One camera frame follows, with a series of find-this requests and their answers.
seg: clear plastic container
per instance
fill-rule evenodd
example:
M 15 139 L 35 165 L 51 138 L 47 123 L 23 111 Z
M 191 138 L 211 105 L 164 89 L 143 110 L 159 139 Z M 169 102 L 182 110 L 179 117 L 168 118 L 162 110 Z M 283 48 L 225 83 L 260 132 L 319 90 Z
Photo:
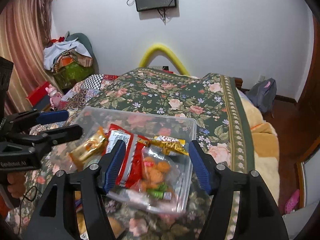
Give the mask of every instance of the clear plastic container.
M 148 138 L 164 135 L 176 139 L 183 139 L 186 141 L 186 150 L 188 150 L 188 144 L 196 139 L 196 120 L 192 118 L 125 112 L 86 106 L 82 112 L 72 120 L 72 124 L 79 124 L 83 128 L 84 138 L 93 134 L 93 130 L 95 130 L 94 127 L 96 127 L 97 124 L 101 125 L 103 129 L 108 130 L 111 123 L 117 124 L 131 133 L 143 135 Z M 150 201 L 148 197 L 141 197 L 141 195 L 139 195 L 140 193 L 118 186 L 113 188 L 108 196 L 114 200 L 128 203 L 138 209 L 152 213 L 184 213 L 191 184 L 191 160 L 188 156 L 180 154 L 170 156 L 170 158 L 175 162 L 176 167 L 180 171 L 179 179 L 176 185 L 174 185 L 176 193 L 175 203 Z M 99 158 L 91 160 L 90 164 L 95 161 L 99 161 Z

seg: gray bag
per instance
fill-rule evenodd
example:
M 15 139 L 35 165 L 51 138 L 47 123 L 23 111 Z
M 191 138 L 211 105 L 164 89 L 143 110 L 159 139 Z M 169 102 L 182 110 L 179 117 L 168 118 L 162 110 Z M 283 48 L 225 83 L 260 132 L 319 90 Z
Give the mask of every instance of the gray bag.
M 246 96 L 261 113 L 272 112 L 277 93 L 276 81 L 273 78 L 259 82 L 246 92 Z

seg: striped curtain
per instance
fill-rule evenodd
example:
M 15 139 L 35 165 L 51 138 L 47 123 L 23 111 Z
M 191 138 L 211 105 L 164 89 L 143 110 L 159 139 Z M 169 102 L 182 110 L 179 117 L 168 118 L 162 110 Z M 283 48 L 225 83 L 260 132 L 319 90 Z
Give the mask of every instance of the striped curtain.
M 14 63 L 5 114 L 31 109 L 26 97 L 45 81 L 43 49 L 51 39 L 50 0 L 10 0 L 0 14 L 0 56 Z

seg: silver screw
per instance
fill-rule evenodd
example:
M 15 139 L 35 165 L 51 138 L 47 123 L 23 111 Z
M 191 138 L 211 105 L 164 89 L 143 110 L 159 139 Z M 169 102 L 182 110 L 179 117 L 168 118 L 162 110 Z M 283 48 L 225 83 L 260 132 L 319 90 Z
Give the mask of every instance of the silver screw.
M 223 164 L 221 164 L 221 163 L 217 164 L 217 169 L 218 169 L 219 171 L 223 171 L 225 168 L 226 168 L 226 167 L 225 167 Z
M 34 153 L 35 151 L 36 151 L 35 148 L 33 148 L 33 147 L 30 147 L 30 148 L 29 148 L 29 152 L 30 152 L 30 153 Z
M 92 170 L 92 171 L 96 170 L 97 168 L 99 168 L 99 165 L 97 163 L 90 165 L 90 170 Z
M 252 176 L 254 176 L 254 177 L 258 177 L 259 176 L 259 172 L 255 171 L 255 170 L 251 171 L 250 174 Z
M 64 171 L 63 171 L 63 170 L 59 170 L 59 171 L 56 172 L 56 175 L 57 175 L 58 177 L 61 177 L 63 174 L 64 174 Z

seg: yellow foam tube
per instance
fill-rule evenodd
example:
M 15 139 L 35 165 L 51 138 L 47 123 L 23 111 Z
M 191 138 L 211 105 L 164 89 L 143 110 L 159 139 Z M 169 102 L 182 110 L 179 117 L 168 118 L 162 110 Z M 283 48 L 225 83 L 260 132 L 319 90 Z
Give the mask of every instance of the yellow foam tube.
M 187 75 L 190 76 L 189 72 L 186 70 L 184 65 L 181 63 L 181 61 L 177 58 L 177 56 L 172 52 L 171 49 L 168 47 L 164 46 L 163 44 L 154 44 L 152 45 L 146 53 L 143 55 L 142 60 L 140 61 L 139 67 L 146 67 L 150 57 L 152 56 L 153 53 L 156 51 L 161 51 L 164 54 L 168 56 L 168 58 L 174 63 L 176 69 L 179 71 L 181 75 Z

